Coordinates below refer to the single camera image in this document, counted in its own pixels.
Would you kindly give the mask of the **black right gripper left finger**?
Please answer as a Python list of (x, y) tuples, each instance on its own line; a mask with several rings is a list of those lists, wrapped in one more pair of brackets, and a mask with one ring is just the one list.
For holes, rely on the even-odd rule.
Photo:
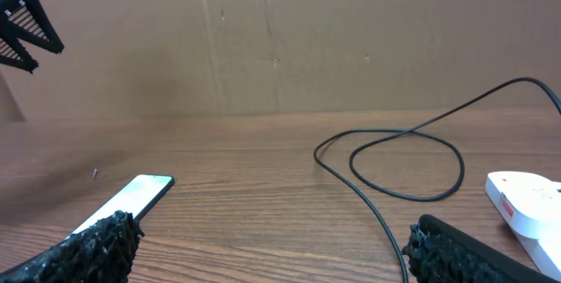
[(145, 233), (116, 211), (39, 255), (1, 273), (2, 283), (126, 283)]

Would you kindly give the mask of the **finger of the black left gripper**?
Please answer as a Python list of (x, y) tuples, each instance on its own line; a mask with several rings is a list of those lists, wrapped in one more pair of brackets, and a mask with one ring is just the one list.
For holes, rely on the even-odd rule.
[(1, 37), (1, 63), (29, 73), (39, 66), (18, 39), (5, 36)]
[(1, 26), (9, 36), (51, 53), (64, 49), (39, 0), (1, 0)]

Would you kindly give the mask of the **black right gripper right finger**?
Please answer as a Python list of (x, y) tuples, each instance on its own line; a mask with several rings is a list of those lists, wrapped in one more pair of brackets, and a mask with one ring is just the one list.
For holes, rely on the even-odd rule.
[(431, 215), (410, 226), (401, 253), (421, 283), (556, 282)]

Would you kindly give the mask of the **blue Samsung Galaxy smartphone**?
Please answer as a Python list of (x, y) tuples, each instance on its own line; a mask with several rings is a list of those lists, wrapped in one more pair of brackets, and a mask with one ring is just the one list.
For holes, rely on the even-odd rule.
[(118, 210), (131, 213), (133, 219), (139, 221), (173, 185), (174, 177), (170, 175), (137, 175), (80, 224), (72, 235), (86, 230), (98, 220), (111, 216)]

